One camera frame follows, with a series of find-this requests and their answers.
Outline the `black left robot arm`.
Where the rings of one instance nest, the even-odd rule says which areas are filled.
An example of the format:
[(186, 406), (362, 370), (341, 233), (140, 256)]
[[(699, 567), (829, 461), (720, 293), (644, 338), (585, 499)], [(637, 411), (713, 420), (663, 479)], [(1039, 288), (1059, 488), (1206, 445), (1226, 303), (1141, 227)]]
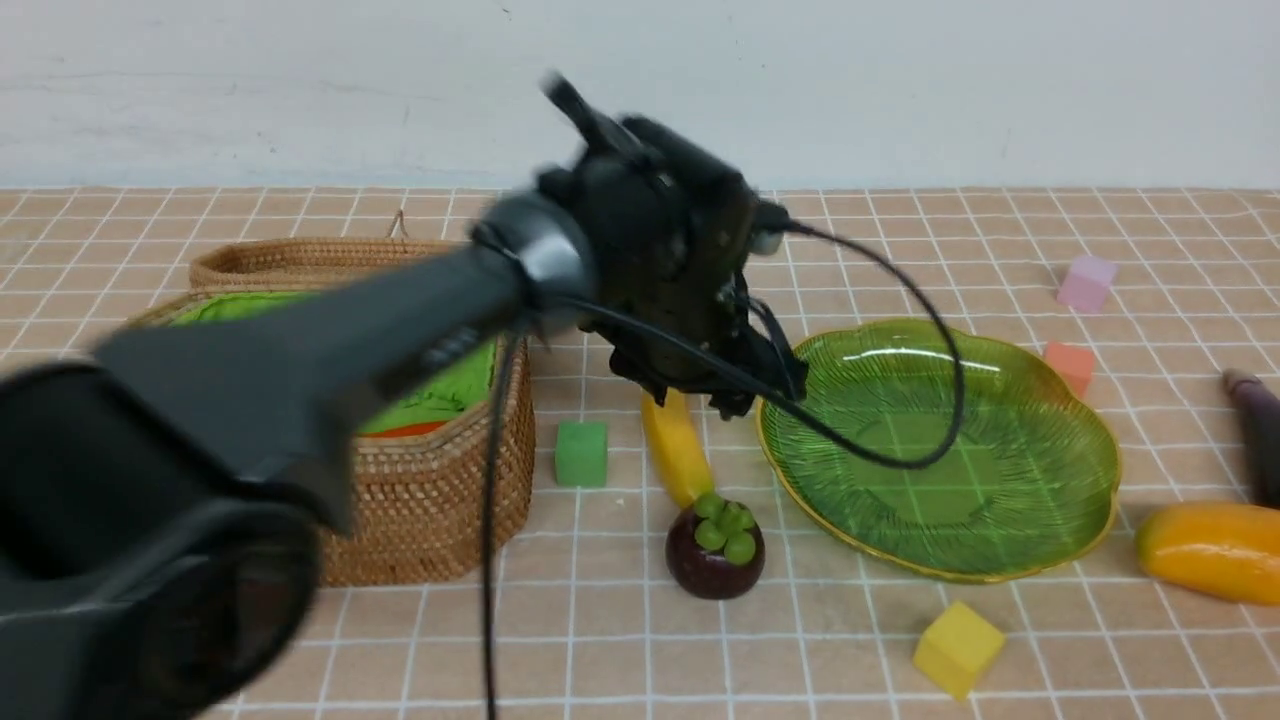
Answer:
[(726, 416), (803, 392), (744, 306), (785, 210), (660, 123), (545, 91), (582, 155), (458, 249), (3, 379), (4, 717), (192, 719), (252, 683), (314, 605), (321, 528), (351, 528), (360, 427), (498, 336), (596, 332), (621, 377)]

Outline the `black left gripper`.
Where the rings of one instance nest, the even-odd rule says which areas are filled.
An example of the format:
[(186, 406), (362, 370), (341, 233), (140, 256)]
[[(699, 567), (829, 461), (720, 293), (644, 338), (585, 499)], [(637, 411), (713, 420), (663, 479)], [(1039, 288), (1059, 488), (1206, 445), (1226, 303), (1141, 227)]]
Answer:
[(803, 400), (809, 366), (745, 278), (750, 256), (780, 249), (785, 209), (658, 120), (608, 117), (562, 76), (543, 91), (584, 141), (573, 165), (543, 172), (538, 187), (591, 245), (600, 287), (582, 327), (612, 345), (611, 370), (658, 405), (669, 392), (704, 395), (724, 419), (744, 416), (756, 392), (713, 361)]

